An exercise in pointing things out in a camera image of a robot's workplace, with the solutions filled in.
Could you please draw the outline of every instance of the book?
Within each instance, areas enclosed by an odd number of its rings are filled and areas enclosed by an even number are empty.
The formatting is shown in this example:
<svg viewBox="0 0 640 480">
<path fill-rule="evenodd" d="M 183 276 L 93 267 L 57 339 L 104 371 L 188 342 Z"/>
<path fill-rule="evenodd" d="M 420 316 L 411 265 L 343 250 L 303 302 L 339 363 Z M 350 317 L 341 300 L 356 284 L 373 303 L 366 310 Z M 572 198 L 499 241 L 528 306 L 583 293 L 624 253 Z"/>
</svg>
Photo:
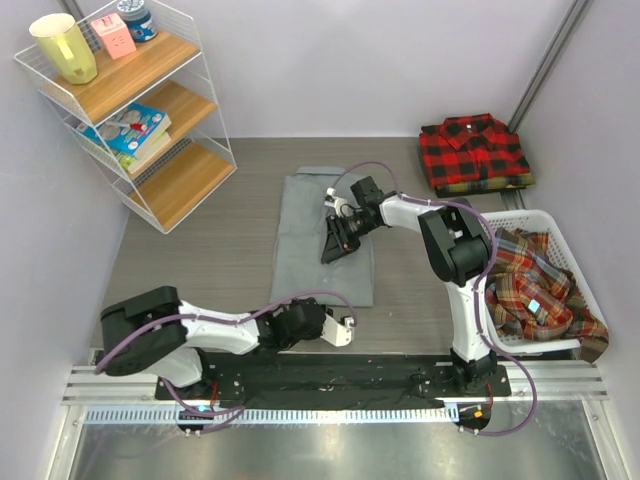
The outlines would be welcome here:
<svg viewBox="0 0 640 480">
<path fill-rule="evenodd" d="M 130 127 L 113 125 L 109 122 L 124 124 L 138 123 L 143 126 L 143 130 L 134 130 Z M 165 112 L 140 105 L 139 103 L 132 103 L 100 125 L 98 132 L 109 148 L 139 160 L 147 156 L 148 150 L 154 148 L 154 141 L 157 140 L 170 125 L 171 120 Z M 92 142 L 98 145 L 102 144 L 98 138 L 98 134 L 93 128 L 81 124 L 77 130 Z"/>
<path fill-rule="evenodd" d="M 118 155 L 116 155 L 116 158 L 118 158 L 118 161 L 120 162 L 120 165 L 122 165 L 122 166 L 124 166 L 124 165 L 122 164 L 122 160 L 119 158 L 120 155 L 128 157 L 129 159 L 133 158 L 134 161 L 129 163 L 129 165 L 127 165 L 125 167 L 127 169 L 127 171 L 130 174 L 133 175 L 138 170 L 140 170 L 140 168 L 143 165 L 145 165 L 146 162 L 151 157 L 153 157 L 156 153 L 158 153 L 158 151 L 162 147 L 166 146 L 170 141 L 171 141 L 171 137 L 169 136 L 169 134 L 167 132 L 162 132 L 158 138 L 153 140 L 153 142 L 151 143 L 150 148 L 147 149 L 147 152 L 145 153 L 145 155 L 142 158 L 136 159 L 135 157 L 132 157 L 131 155 L 127 155 L 125 153 L 119 153 Z"/>
</svg>

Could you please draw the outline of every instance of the jar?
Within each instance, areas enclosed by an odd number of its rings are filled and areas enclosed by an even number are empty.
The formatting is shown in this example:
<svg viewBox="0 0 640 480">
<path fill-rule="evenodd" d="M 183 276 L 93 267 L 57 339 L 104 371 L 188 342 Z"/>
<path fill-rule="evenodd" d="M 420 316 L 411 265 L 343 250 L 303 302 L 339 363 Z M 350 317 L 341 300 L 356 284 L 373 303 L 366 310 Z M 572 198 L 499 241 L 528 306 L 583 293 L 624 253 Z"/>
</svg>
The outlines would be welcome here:
<svg viewBox="0 0 640 480">
<path fill-rule="evenodd" d="M 134 42 L 146 42 L 158 34 L 144 0 L 120 0 L 116 8 Z"/>
</svg>

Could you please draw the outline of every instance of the gray cloth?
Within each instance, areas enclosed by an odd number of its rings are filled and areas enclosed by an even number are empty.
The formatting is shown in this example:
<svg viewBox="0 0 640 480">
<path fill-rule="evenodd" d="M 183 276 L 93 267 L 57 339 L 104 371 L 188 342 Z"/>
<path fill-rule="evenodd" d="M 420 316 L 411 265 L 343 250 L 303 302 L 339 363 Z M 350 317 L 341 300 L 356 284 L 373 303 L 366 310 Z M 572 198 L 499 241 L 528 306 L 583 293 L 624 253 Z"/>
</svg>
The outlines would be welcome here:
<svg viewBox="0 0 640 480">
<path fill-rule="evenodd" d="M 280 209 L 280 225 L 274 252 L 271 301 L 311 289 L 336 290 L 356 307 L 373 306 L 373 242 L 362 237 L 358 251 L 329 265 L 320 263 L 327 239 L 324 206 L 327 188 L 344 170 L 336 167 L 302 167 L 286 177 Z M 347 174 L 336 195 L 351 205 L 355 199 L 351 185 L 361 179 Z M 316 295 L 319 303 L 343 305 L 340 299 Z"/>
</svg>

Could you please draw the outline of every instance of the wooden shelf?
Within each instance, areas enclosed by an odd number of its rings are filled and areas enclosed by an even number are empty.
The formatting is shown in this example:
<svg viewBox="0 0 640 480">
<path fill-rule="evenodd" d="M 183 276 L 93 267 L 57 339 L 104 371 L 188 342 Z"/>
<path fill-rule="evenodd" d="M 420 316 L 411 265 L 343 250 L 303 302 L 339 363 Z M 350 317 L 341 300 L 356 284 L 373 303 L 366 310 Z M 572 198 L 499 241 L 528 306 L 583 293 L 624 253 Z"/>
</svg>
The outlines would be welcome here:
<svg viewBox="0 0 640 480">
<path fill-rule="evenodd" d="M 89 83 L 72 85 L 62 77 L 55 82 L 76 97 L 95 124 L 199 52 L 195 45 L 165 31 L 136 47 L 134 53 L 116 60 L 104 49 L 96 52 L 98 76 Z"/>
<path fill-rule="evenodd" d="M 202 145 L 191 143 L 138 191 L 165 231 L 169 231 L 232 171 L 232 164 Z M 129 196 L 144 206 L 135 192 Z"/>
<path fill-rule="evenodd" d="M 139 103 L 156 108 L 169 115 L 171 126 L 167 128 L 167 132 L 171 137 L 171 141 L 155 155 L 149 157 L 136 169 L 135 173 L 129 174 L 131 178 L 136 178 L 144 172 L 145 168 L 160 158 L 162 154 L 178 143 L 193 127 L 216 109 L 215 103 L 172 81 L 168 81 L 155 89 L 150 95 L 143 97 Z"/>
</svg>

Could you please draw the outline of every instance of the plaid shirt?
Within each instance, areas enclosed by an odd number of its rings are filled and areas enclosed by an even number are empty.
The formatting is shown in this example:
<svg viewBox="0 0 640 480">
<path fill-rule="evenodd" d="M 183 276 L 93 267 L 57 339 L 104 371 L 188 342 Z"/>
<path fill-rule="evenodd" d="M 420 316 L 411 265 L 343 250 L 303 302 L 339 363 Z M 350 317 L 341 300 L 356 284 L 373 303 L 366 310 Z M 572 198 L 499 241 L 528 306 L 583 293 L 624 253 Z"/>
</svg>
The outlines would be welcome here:
<svg viewBox="0 0 640 480">
<path fill-rule="evenodd" d="M 488 113 L 422 127 L 420 147 L 432 188 L 530 171 L 518 135 Z"/>
<path fill-rule="evenodd" d="M 508 177 L 494 177 L 477 182 L 460 182 L 451 185 L 436 187 L 438 198 L 455 197 L 460 194 L 471 195 L 474 193 L 504 192 L 514 188 L 524 188 L 534 185 L 536 182 L 533 175 L 523 173 L 522 175 L 510 175 Z"/>
<path fill-rule="evenodd" d="M 498 332 L 540 341 L 578 338 L 579 358 L 597 360 L 609 345 L 607 327 L 587 308 L 573 274 L 549 261 L 549 234 L 500 228 L 496 239 L 485 296 Z"/>
</svg>

